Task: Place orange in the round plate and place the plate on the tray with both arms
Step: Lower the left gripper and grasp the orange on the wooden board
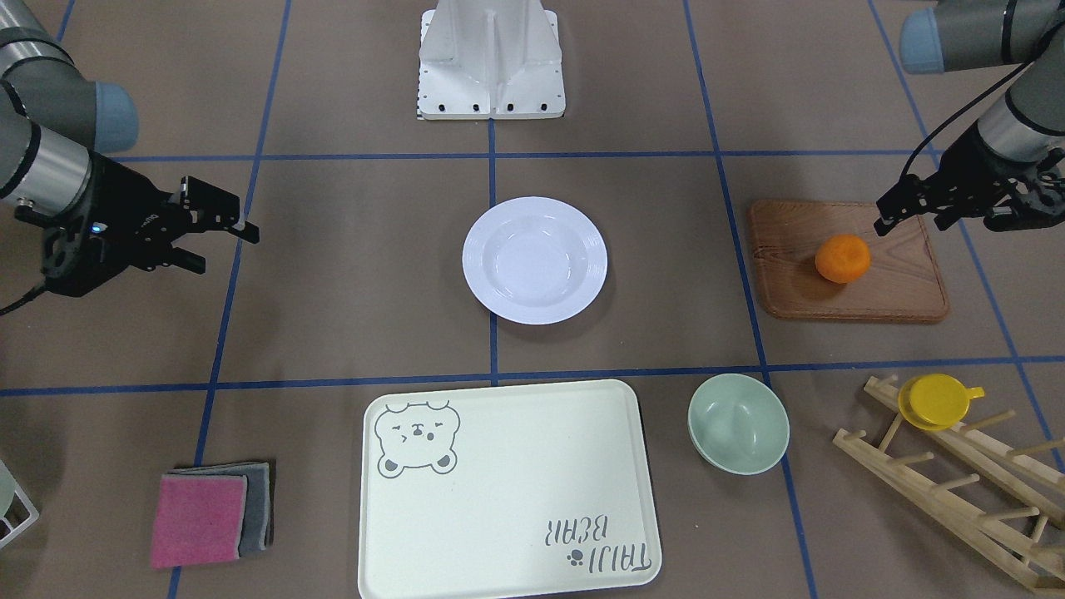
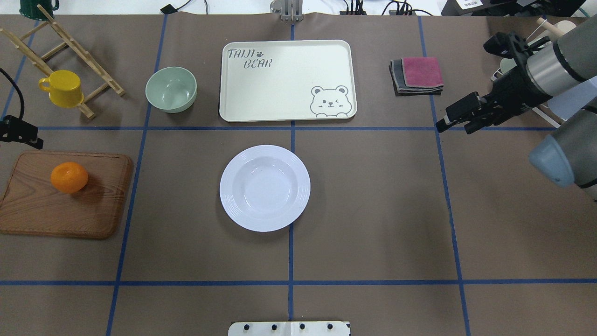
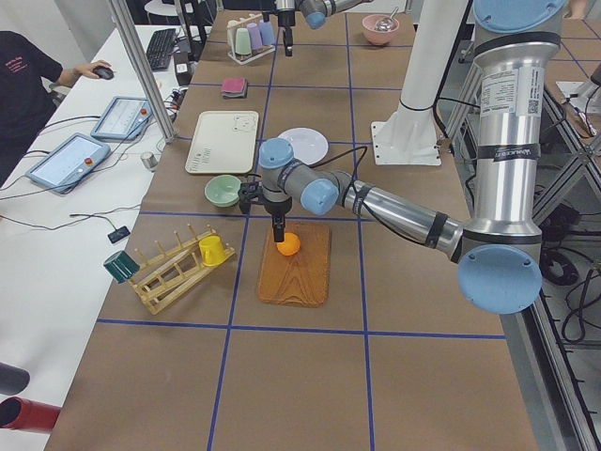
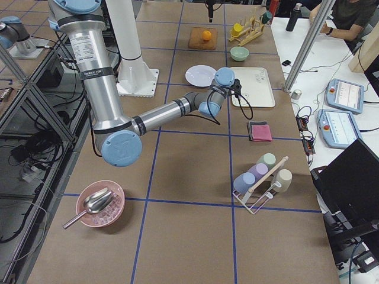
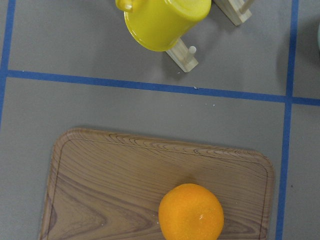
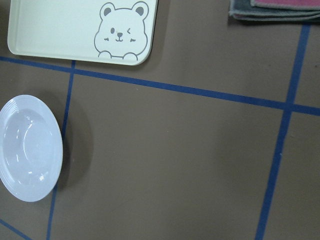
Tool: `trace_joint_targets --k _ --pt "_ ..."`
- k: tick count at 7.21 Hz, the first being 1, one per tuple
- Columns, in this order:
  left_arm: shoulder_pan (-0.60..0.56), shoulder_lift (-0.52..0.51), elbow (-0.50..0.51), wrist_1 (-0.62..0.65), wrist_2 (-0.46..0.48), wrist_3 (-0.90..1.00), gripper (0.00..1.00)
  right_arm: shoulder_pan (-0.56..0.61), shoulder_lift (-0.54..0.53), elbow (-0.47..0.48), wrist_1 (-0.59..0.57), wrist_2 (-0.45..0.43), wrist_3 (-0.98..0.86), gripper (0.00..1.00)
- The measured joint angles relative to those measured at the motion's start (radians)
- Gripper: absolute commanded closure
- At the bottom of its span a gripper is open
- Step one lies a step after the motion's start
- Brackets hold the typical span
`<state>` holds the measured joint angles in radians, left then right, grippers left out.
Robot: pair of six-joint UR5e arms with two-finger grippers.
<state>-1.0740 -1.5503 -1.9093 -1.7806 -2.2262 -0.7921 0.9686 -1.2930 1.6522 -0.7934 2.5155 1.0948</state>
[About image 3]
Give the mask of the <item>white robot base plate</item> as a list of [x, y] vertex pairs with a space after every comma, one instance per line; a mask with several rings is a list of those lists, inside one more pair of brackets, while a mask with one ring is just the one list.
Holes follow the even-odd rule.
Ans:
[[441, 165], [432, 119], [390, 120], [371, 123], [374, 160], [377, 165]]

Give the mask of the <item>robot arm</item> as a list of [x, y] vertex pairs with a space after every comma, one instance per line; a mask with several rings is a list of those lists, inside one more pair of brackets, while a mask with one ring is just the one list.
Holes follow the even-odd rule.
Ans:
[[335, 206], [369, 216], [401, 238], [444, 253], [474, 305], [500, 315], [532, 305], [542, 286], [542, 233], [532, 219], [545, 68], [561, 43], [561, 1], [426, 1], [397, 110], [372, 126], [379, 164], [437, 165], [435, 113], [446, 70], [467, 19], [480, 74], [476, 193], [457, 222], [341, 171], [318, 171], [272, 138], [259, 150], [261, 202], [275, 241], [293, 202], [322, 215]]
[[298, 11], [311, 29], [318, 29], [328, 17], [364, 3], [370, 3], [370, 0], [276, 0], [275, 14], [283, 31], [285, 55], [293, 55], [293, 27]]

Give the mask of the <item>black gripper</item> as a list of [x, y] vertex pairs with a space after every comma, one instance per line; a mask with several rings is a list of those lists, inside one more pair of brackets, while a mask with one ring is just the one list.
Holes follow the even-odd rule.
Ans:
[[292, 208], [292, 198], [272, 200], [263, 195], [263, 206], [271, 216], [273, 240], [283, 242], [285, 240], [285, 216]]
[[282, 28], [283, 46], [287, 57], [293, 55], [293, 30], [295, 25], [295, 0], [276, 0], [278, 26]]

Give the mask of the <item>person's hand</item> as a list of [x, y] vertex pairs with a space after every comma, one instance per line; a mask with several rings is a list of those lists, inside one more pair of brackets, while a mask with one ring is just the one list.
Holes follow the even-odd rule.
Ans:
[[77, 73], [78, 75], [84, 76], [86, 78], [100, 79], [97, 75], [95, 75], [93, 73], [93, 69], [98, 66], [104, 66], [104, 67], [110, 68], [112, 70], [111, 65], [108, 62], [99, 60], [99, 61], [79, 65], [74, 68], [74, 72]]

